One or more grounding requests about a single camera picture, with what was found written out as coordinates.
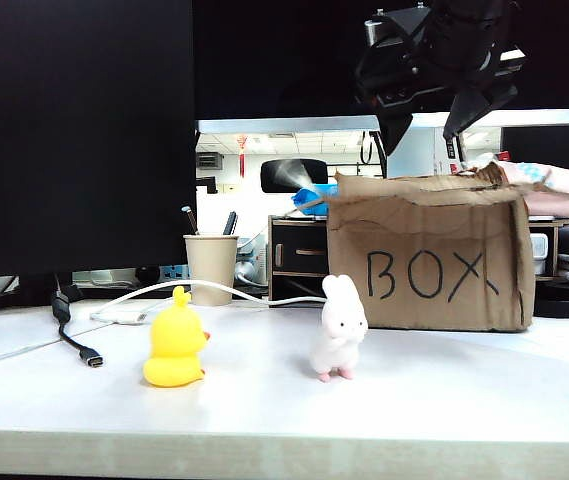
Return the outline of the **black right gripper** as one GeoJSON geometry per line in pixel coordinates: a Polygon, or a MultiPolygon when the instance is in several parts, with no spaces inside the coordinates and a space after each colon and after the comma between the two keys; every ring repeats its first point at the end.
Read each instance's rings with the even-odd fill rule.
{"type": "Polygon", "coordinates": [[[381,144],[390,156],[408,130],[413,107],[452,97],[443,137],[449,142],[515,98],[513,83],[490,82],[486,45],[372,45],[355,70],[362,100],[374,104],[381,144]]]}

